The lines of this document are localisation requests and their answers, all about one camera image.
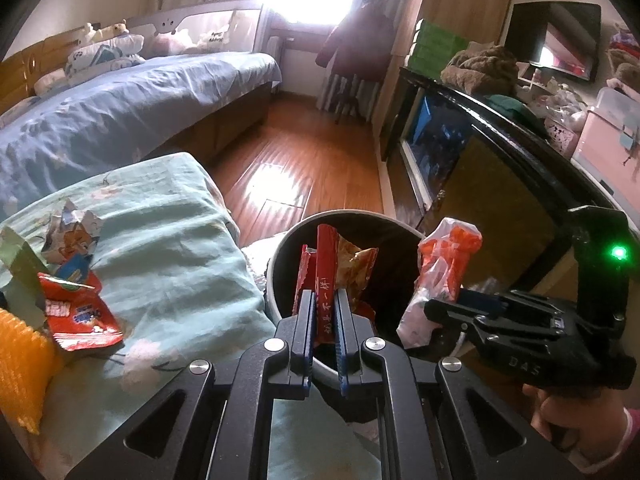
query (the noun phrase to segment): dark red coat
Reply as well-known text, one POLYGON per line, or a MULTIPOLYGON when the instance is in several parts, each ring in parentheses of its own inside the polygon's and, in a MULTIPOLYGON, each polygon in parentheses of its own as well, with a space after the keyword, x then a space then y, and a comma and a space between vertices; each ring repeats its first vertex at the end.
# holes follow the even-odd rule
POLYGON ((334 73, 366 81, 383 81, 395 40, 394 24, 381 10, 367 4, 350 12, 334 28, 316 57, 324 68, 335 54, 334 73))

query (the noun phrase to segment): black monitor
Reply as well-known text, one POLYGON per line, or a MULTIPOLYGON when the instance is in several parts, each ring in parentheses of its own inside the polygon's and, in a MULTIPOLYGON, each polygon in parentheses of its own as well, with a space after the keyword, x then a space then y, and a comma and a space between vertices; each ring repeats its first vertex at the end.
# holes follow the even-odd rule
POLYGON ((518 61, 593 81, 601 13, 599 5, 579 2, 515 4, 504 46, 518 61))

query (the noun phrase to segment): blue bedsheet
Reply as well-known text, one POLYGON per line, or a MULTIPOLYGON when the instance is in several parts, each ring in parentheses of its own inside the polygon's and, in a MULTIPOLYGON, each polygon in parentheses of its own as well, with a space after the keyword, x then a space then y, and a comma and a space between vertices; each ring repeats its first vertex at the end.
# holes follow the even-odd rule
POLYGON ((38 102, 0 130, 0 220, 48 194, 139 161, 266 82, 267 54, 158 57, 38 102))

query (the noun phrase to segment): bed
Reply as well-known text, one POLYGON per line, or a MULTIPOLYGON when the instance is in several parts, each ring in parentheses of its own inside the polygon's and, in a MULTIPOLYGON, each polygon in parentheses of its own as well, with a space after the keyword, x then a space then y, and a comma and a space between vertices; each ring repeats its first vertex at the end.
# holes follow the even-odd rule
MULTIPOLYGON (((127 27, 149 38, 225 12, 255 13, 243 30, 252 52, 156 57, 51 91, 0 129, 0 220, 62 187, 144 158, 187 151, 206 164, 260 121, 281 75, 260 52, 267 17, 256 0, 129 18, 127 27)), ((63 67, 80 34, 47 38, 2 62, 0 113, 34 95, 42 75, 63 67)))
MULTIPOLYGON (((67 355, 47 391, 40 436, 17 431, 47 480, 64 475, 195 358, 222 362, 274 333, 238 249, 218 188, 191 155, 167 155, 94 176, 5 222, 39 253, 50 211, 70 197, 104 219, 93 271, 126 336, 67 355)), ((0 268, 9 308, 32 325, 33 299, 0 268)), ((277 400, 269 478, 374 480, 380 462, 313 389, 277 400)))

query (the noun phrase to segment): trash can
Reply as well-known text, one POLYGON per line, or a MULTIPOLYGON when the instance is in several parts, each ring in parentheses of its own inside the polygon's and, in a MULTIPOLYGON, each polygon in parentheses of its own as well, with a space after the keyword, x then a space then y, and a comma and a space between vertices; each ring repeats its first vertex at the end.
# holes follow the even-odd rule
MULTIPOLYGON (((376 311, 378 335, 401 345, 396 328, 414 292, 418 242, 422 235, 402 222, 377 213, 328 211, 293 226, 276 248, 267 268, 268 316, 276 324, 283 317, 291 316, 302 245, 316 247, 320 224, 332 225, 341 236, 362 249, 380 249, 361 299, 376 311)), ((334 346, 320 345, 314 355, 314 381, 338 390, 334 346)))

